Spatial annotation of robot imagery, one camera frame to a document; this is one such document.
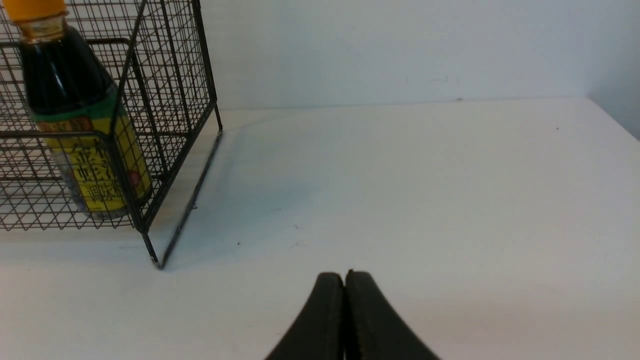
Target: soy sauce bottle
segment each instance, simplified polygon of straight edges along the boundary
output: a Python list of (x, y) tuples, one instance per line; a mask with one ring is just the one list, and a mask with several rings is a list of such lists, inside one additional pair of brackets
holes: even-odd
[[(119, 103), (117, 87), (80, 33), (65, 21), (63, 0), (4, 0), (22, 32), (19, 54), (27, 107), (44, 133), (101, 131), (113, 127), (118, 156), (138, 202), (152, 191), (147, 164), (129, 117)], [(128, 214), (112, 161), (98, 136), (45, 140), (75, 205), (94, 220)]]

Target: white surface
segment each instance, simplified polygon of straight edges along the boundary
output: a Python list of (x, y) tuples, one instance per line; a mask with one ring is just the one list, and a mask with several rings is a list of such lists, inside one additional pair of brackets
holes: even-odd
[(201, 0), (224, 108), (591, 96), (640, 136), (637, 0)]
[(223, 116), (167, 271), (127, 230), (2, 234), (3, 360), (262, 359), (349, 268), (444, 359), (640, 358), (640, 145), (591, 101)]

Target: black wire basket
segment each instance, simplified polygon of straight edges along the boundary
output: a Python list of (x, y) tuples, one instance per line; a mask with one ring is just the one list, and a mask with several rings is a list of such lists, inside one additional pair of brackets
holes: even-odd
[[(10, 24), (2, 9), (0, 226), (9, 231), (133, 226), (142, 234), (154, 264), (162, 268), (195, 202), (222, 134), (200, 1), (70, 0), (68, 11), (68, 23), (80, 31), (111, 76), (116, 82), (119, 80), (116, 96), (130, 118), (130, 122), (124, 124), (129, 129), (118, 129), (118, 109), (113, 110), (110, 133), (84, 127), (82, 123), (45, 129), (46, 133), (42, 127), (38, 128), (25, 106), (16, 43), (19, 30)], [(218, 121), (218, 137), (190, 207), (159, 259), (148, 235), (150, 226), (212, 113)], [(129, 143), (123, 143), (122, 136), (118, 140), (118, 131), (130, 131), (135, 136), (129, 137)], [(52, 156), (56, 144), (63, 148), (69, 139), (94, 144), (90, 150), (93, 156), (76, 159), (74, 166), (88, 172), (99, 167), (113, 172), (108, 181), (113, 183), (111, 191), (126, 203), (123, 214), (91, 216), (78, 206), (79, 199), (70, 191), (73, 184), (65, 179), (60, 163), (56, 164)], [(136, 194), (127, 173), (130, 164), (122, 157), (126, 147), (130, 149), (136, 142), (141, 149), (138, 156), (143, 158), (136, 159), (136, 163), (146, 163), (139, 170), (143, 177), (150, 179), (143, 197)], [(95, 174), (86, 178), (99, 181)], [(104, 184), (100, 185), (98, 187), (105, 188)]]

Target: bottle cap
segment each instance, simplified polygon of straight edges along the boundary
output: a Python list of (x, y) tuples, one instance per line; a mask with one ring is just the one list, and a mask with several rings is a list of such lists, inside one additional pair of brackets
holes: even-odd
[(67, 10), (64, 0), (2, 0), (12, 21), (29, 21), (59, 15)]

